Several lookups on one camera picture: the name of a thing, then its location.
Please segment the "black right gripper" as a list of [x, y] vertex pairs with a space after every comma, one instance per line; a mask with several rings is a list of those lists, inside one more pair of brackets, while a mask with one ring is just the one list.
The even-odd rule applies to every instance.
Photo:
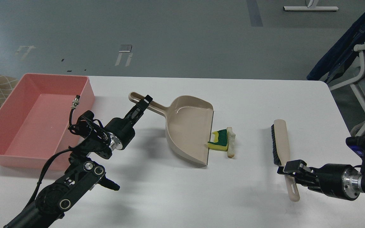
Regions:
[[360, 186], [361, 174], [351, 165], [325, 164], [321, 168], [307, 167], [303, 160], [288, 161], [285, 166], [279, 166], [277, 170], [281, 175], [306, 175], [295, 176], [295, 182], [309, 190], [322, 193], [326, 196], [343, 200], [354, 201], [363, 190]]

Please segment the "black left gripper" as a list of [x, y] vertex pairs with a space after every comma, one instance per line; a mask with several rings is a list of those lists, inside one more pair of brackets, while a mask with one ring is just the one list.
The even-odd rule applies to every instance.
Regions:
[[150, 95], [146, 95], [146, 97], [138, 101], [136, 105], [128, 111], [124, 118], [113, 118], [106, 124], [104, 129], [117, 138], [117, 150], [125, 149], [134, 138], [136, 133], [133, 126], [135, 122], [139, 121], [143, 116], [144, 111], [149, 107], [152, 100], [153, 98]]

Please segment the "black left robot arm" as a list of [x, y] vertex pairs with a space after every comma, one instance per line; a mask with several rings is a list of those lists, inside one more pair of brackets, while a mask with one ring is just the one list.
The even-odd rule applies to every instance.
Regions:
[[[143, 116], [152, 102], [147, 95], [131, 108], [124, 118], [113, 118], [103, 126], [94, 118], [94, 113], [87, 110], [72, 122], [73, 112], [79, 103], [77, 95], [69, 115], [69, 131], [81, 136], [83, 141], [74, 147], [50, 157], [44, 164], [36, 188], [24, 209], [13, 218], [6, 228], [48, 228], [56, 220], [62, 219], [87, 191], [95, 185], [101, 185], [113, 191], [120, 186], [106, 177], [103, 165], [90, 159], [94, 153], [103, 159], [110, 159], [114, 150], [123, 150], [135, 137], [134, 125]], [[54, 183], [40, 189], [42, 180], [53, 161], [60, 155], [69, 152], [69, 167], [63, 176]]]

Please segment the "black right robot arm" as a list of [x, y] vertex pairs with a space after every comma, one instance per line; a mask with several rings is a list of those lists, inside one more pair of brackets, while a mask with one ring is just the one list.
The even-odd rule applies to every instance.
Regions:
[[298, 159], [285, 162], [279, 152], [288, 152], [287, 141], [272, 136], [272, 153], [278, 174], [294, 179], [295, 184], [329, 197], [353, 201], [360, 193], [365, 194], [365, 138], [361, 136], [346, 138], [346, 145], [361, 158], [359, 171], [348, 164], [325, 164], [321, 168], [307, 167], [305, 161]]

